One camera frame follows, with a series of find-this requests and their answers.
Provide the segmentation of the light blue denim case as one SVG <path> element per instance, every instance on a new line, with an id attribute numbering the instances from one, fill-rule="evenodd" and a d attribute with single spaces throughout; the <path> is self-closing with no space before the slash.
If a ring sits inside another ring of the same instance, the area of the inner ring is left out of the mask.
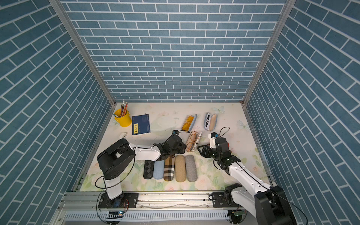
<path id="1" fill-rule="evenodd" d="M 154 162 L 154 171 L 153 171 L 153 178 L 156 180 L 161 180 L 164 177 L 164 167 L 165 161 L 155 161 Z"/>

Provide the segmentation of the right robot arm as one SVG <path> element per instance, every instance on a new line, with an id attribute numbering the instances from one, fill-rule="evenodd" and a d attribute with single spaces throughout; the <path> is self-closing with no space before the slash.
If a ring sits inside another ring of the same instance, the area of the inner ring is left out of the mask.
<path id="1" fill-rule="evenodd" d="M 296 225 L 284 190 L 270 186 L 257 178 L 229 150 L 229 143 L 223 137 L 211 137 L 209 145 L 199 146 L 198 151 L 205 158 L 212 158 L 220 169 L 236 179 L 237 183 L 226 188 L 229 204 L 245 208 L 259 225 Z"/>

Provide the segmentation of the plaid beige glasses case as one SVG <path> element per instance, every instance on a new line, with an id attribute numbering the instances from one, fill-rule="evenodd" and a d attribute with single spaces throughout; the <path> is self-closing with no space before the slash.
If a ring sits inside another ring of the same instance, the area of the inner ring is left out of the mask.
<path id="1" fill-rule="evenodd" d="M 174 171 L 175 171 L 175 155 L 170 155 L 165 160 L 164 174 L 163 174 L 164 181 L 166 182 L 172 181 L 174 178 Z"/>

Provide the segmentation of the black glasses case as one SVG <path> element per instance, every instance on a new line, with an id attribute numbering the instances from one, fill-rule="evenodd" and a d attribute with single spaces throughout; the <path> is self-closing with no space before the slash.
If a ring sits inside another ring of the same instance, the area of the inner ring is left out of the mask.
<path id="1" fill-rule="evenodd" d="M 143 170 L 143 178 L 149 180 L 153 178 L 154 173 L 154 161 L 145 160 L 144 162 L 144 170 Z"/>

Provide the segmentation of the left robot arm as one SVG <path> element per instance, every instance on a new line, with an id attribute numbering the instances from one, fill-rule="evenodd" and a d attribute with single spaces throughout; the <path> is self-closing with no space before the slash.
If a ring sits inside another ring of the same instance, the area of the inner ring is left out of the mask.
<path id="1" fill-rule="evenodd" d="M 103 172 L 106 194 L 110 200 L 123 194 L 120 175 L 131 162 L 137 160 L 162 161 L 171 155 L 184 154 L 186 144 L 178 135 L 171 135 L 163 143 L 150 146 L 129 143 L 122 138 L 97 156 L 99 168 Z"/>

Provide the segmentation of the flag pattern glasses case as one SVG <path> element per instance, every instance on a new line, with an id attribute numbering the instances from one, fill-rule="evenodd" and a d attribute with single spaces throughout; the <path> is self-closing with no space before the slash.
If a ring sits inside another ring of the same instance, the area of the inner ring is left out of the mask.
<path id="1" fill-rule="evenodd" d="M 202 132 L 191 131 L 190 136 L 186 142 L 186 151 L 194 152 L 200 142 L 202 136 Z"/>

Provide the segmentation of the beige case purple glasses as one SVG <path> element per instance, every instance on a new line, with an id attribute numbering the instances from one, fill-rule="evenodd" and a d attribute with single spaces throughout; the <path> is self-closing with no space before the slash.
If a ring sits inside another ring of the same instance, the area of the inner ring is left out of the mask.
<path id="1" fill-rule="evenodd" d="M 178 155 L 175 157 L 175 179 L 177 182 L 184 182 L 186 180 L 186 164 L 185 157 Z"/>

